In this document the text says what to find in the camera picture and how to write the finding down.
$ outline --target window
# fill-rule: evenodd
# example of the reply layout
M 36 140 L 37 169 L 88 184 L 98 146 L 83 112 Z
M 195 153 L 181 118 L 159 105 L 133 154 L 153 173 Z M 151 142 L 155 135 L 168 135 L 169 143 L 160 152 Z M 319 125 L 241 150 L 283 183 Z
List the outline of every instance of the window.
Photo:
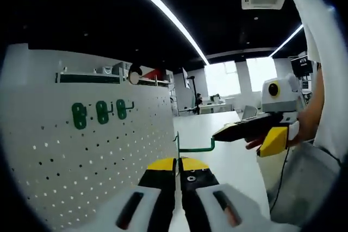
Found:
M 253 92 L 262 91 L 265 81 L 277 77 L 276 66 L 272 57 L 246 59 L 246 64 L 248 65 Z
M 208 94 L 210 96 L 236 95 L 240 93 L 240 85 L 235 62 L 222 62 L 204 68 L 206 73 Z

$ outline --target green metal rod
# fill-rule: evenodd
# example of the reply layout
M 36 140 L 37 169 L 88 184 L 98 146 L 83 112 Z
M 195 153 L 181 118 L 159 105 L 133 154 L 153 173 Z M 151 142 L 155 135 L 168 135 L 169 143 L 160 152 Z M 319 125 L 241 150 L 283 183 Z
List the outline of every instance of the green metal rod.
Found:
M 211 152 L 215 148 L 215 139 L 210 139 L 210 148 L 179 149 L 179 152 Z

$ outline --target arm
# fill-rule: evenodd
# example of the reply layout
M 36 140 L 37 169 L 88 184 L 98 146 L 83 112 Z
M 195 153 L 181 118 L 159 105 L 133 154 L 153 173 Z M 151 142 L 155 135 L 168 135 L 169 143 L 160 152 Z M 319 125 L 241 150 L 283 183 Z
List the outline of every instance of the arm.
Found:
M 322 79 L 321 67 L 316 77 L 316 88 L 307 107 L 299 113 L 300 130 L 298 136 L 290 145 L 300 141 L 310 140 L 315 137 L 316 129 L 320 122 L 322 108 L 324 106 L 324 81 Z

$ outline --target green peg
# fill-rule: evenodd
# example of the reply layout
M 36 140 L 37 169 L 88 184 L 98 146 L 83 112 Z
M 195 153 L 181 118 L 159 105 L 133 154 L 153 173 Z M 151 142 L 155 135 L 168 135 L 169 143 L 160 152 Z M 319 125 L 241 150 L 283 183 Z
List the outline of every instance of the green peg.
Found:
M 111 103 L 111 110 L 108 110 L 107 103 L 99 101 L 96 103 L 97 118 L 100 124 L 106 124 L 109 122 L 109 113 L 114 111 L 114 105 Z
M 134 102 L 132 102 L 132 107 L 126 107 L 125 101 L 119 99 L 116 101 L 117 115 L 120 120 L 124 120 L 127 117 L 127 110 L 134 109 Z
M 86 128 L 86 126 L 87 126 L 87 121 L 86 121 L 87 109 L 86 109 L 86 107 L 83 106 L 82 103 L 74 103 L 71 106 L 71 110 L 72 110 L 72 117 L 73 117 L 74 125 L 75 125 L 76 129 L 82 130 L 82 129 Z

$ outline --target black cable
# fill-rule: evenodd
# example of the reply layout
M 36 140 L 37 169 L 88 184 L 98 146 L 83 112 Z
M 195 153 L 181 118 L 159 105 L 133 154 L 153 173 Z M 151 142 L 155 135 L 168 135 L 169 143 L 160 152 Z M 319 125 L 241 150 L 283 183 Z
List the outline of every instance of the black cable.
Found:
M 289 150 L 290 150 L 290 148 L 288 148 L 288 152 L 287 152 L 287 154 L 286 154 L 286 156 L 285 156 L 285 159 L 284 159 L 284 163 L 283 163 L 283 167 L 282 167 L 282 173 L 281 173 L 281 180 L 280 180 L 280 182 L 279 182 L 279 187 L 278 187 L 277 196 L 276 196 L 276 199 L 275 199 L 274 202 L 273 202 L 273 206 L 271 207 L 270 213 L 272 212 L 272 210 L 273 210 L 273 208 L 274 208 L 274 206 L 276 205 L 277 200 L 278 200 L 279 192 L 280 192 L 281 186 L 282 186 L 284 166 L 285 166 L 285 163 L 287 162 L 287 157 L 288 157 L 288 154 L 289 154 Z

